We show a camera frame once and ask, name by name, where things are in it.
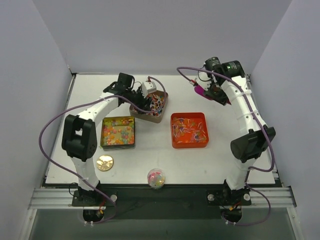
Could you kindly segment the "purple plastic scoop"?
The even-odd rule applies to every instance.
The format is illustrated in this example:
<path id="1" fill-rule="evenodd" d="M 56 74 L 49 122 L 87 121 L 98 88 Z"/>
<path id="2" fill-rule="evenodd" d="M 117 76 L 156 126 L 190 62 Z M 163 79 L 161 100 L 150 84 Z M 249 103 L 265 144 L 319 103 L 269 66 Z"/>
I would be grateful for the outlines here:
<path id="1" fill-rule="evenodd" d="M 197 86 L 195 86 L 194 87 L 194 91 L 198 94 L 198 95 L 200 95 L 200 96 L 202 96 L 202 97 L 204 97 L 205 96 L 205 90 L 200 86 L 200 85 L 197 85 Z"/>

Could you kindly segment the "beige tin with lollipops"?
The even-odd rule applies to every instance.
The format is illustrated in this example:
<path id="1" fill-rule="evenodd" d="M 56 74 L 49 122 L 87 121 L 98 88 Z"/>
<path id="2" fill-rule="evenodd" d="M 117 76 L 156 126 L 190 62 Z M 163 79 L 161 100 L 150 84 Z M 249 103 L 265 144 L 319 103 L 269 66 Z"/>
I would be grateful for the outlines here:
<path id="1" fill-rule="evenodd" d="M 169 94 L 164 93 L 163 91 L 157 90 L 156 92 L 151 93 L 149 95 L 149 98 L 151 99 L 150 110 L 153 111 L 153 113 L 140 114 L 137 112 L 136 109 L 134 109 L 133 106 L 130 106 L 129 108 L 130 115 L 137 119 L 158 124 L 162 121 L 163 115 L 165 113 Z"/>

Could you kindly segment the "gold tin with star candies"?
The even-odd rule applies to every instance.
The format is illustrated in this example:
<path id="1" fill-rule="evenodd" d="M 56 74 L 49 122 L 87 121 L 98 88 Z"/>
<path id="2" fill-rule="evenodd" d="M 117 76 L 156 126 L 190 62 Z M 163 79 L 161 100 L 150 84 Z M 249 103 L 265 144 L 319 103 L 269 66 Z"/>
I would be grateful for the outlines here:
<path id="1" fill-rule="evenodd" d="M 105 117 L 102 120 L 100 147 L 105 151 L 134 149 L 135 123 L 133 116 Z"/>

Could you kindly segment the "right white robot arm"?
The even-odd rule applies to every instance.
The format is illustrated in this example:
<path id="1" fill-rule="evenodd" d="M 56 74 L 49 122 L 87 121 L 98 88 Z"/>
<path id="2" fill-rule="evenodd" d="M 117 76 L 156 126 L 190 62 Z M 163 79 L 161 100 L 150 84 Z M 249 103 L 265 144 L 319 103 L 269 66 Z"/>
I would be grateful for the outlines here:
<path id="1" fill-rule="evenodd" d="M 256 160 L 269 148 L 276 131 L 259 114 L 239 61 L 221 63 L 218 57 L 211 57 L 204 62 L 196 82 L 202 87 L 205 98 L 223 106 L 230 104 L 239 124 L 240 137 L 230 142 L 235 163 L 221 192 L 223 201 L 233 204 L 247 194 L 248 174 Z"/>

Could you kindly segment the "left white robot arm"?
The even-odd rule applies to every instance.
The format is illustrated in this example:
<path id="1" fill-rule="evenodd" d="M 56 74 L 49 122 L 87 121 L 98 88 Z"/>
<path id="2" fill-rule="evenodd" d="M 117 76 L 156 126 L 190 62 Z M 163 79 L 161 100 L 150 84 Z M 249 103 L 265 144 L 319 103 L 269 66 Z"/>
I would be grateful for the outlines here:
<path id="1" fill-rule="evenodd" d="M 78 176 L 77 199 L 95 206 L 100 203 L 102 193 L 96 188 L 100 181 L 96 175 L 93 156 L 98 148 L 97 125 L 124 102 L 129 102 L 150 112 L 149 94 L 155 92 L 154 82 L 144 81 L 133 89 L 135 78 L 120 73 L 117 81 L 107 86 L 99 99 L 77 115 L 69 114 L 64 120 L 61 147 L 72 160 Z"/>

